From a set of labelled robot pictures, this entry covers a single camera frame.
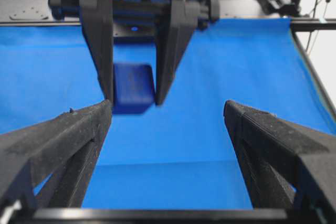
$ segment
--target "robotic arm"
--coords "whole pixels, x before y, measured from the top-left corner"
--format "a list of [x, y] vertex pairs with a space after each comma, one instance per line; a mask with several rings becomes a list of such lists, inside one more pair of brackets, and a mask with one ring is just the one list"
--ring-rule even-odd
[[53, 16], [78, 16], [105, 99], [113, 103], [113, 22], [155, 27], [156, 105], [162, 105], [195, 29], [219, 19], [219, 0], [49, 0]]

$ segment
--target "blue fabric surface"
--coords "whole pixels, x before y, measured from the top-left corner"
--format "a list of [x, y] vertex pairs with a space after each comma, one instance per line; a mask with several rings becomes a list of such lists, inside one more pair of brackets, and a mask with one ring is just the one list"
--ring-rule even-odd
[[[288, 19], [220, 20], [197, 31], [160, 108], [114, 116], [84, 207], [250, 208], [223, 120], [236, 100], [335, 133], [293, 43]], [[80, 27], [0, 29], [0, 132], [103, 99]], [[152, 44], [115, 45], [114, 60], [150, 63]]]

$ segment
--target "blue tablecloth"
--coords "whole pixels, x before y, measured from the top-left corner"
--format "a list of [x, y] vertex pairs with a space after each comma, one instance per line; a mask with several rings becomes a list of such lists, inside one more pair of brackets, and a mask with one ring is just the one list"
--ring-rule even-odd
[[[292, 41], [288, 19], [220, 20], [197, 31], [165, 104], [114, 116], [83, 206], [248, 209], [224, 126], [226, 100], [336, 132]], [[0, 29], [0, 133], [103, 99], [80, 27]], [[153, 44], [115, 45], [114, 60], [153, 66]]]

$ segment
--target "wire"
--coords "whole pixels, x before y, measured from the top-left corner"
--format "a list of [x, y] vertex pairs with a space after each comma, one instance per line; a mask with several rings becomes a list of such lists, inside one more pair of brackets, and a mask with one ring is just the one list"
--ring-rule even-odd
[[[319, 0], [315, 0], [315, 6], [314, 6], [314, 9], [313, 9], [314, 10], [314, 12], [313, 12], [313, 18], [315, 18], [315, 15], [316, 15], [316, 7], [317, 7], [317, 4], [318, 4], [318, 1]], [[308, 49], [309, 49], [311, 35], [312, 35], [312, 32], [309, 33], [309, 38], [308, 38], [308, 43], [307, 43], [306, 51], [308, 51]]]
[[[325, 14], [327, 13], [328, 4], [329, 4], [329, 3], [327, 2], [326, 5], [325, 5], [325, 9], [324, 9], [324, 13], [323, 13], [323, 18], [325, 18]], [[315, 36], [315, 38], [314, 38], [313, 44], [311, 45], [310, 51], [309, 51], [309, 53], [308, 53], [308, 56], [310, 56], [311, 52], [313, 51], [313, 48], [314, 48], [314, 46], [315, 46], [315, 42], [316, 42], [316, 40], [317, 40], [317, 37], [319, 36], [319, 33], [320, 33], [320, 30], [318, 30], [317, 33], [316, 33], [316, 36]]]
[[314, 10], [316, 10], [317, 6], [318, 6], [322, 1], [323, 1], [323, 0], [319, 0], [319, 1], [317, 2], [316, 7], [314, 7], [314, 8], [308, 13], [308, 15], [310, 15]]

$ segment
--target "blue cube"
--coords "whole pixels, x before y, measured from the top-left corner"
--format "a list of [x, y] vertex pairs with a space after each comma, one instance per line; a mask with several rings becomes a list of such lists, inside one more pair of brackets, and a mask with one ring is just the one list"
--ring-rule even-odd
[[114, 64], [113, 114], [142, 114], [155, 102], [152, 67]]

